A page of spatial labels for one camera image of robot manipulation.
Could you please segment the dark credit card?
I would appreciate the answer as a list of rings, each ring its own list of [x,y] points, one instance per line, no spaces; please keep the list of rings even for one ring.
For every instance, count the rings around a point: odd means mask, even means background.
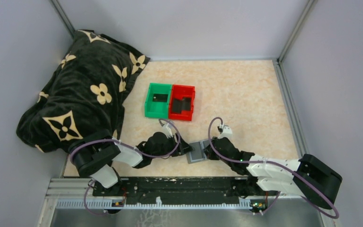
[[[182,113],[181,101],[182,101],[182,99],[176,99],[176,98],[174,98],[172,100],[171,112],[173,114],[181,114]]]
[[[192,98],[191,97],[183,97],[181,101],[181,109],[183,111],[191,111]]]

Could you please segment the grey credit card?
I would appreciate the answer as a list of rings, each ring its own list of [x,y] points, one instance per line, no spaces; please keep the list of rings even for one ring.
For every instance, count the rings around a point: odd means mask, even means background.
[[[153,94],[153,102],[164,102],[168,101],[168,94]]]

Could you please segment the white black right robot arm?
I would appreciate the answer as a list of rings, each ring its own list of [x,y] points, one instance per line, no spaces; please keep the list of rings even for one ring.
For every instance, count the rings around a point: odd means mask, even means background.
[[[253,195],[279,191],[303,196],[312,204],[331,210],[342,176],[313,155],[300,159],[265,158],[238,150],[228,138],[213,138],[204,152],[210,160],[221,160],[239,175],[253,177],[247,189]]]

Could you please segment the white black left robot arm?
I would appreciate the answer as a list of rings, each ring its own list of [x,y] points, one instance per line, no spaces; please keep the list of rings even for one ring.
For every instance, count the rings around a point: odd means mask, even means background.
[[[102,130],[72,143],[68,152],[70,161],[76,166],[80,177],[91,177],[112,196],[123,188],[118,173],[111,167],[113,161],[143,168],[153,158],[177,157],[193,151],[193,147],[175,133],[167,135],[156,132],[147,141],[136,147],[115,140],[108,130]]]

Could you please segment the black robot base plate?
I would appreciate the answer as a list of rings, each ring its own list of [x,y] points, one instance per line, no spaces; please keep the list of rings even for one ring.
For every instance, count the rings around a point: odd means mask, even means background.
[[[95,197],[120,197],[126,205],[221,205],[238,204],[240,199],[275,196],[265,192],[255,177],[128,177],[105,188],[89,182]]]

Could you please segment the grey leather card holder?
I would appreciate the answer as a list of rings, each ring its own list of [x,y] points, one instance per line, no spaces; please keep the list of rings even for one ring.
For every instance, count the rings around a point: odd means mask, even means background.
[[[205,153],[205,149],[209,146],[208,139],[189,143],[189,146],[192,150],[186,155],[188,164],[194,164],[209,159]]]

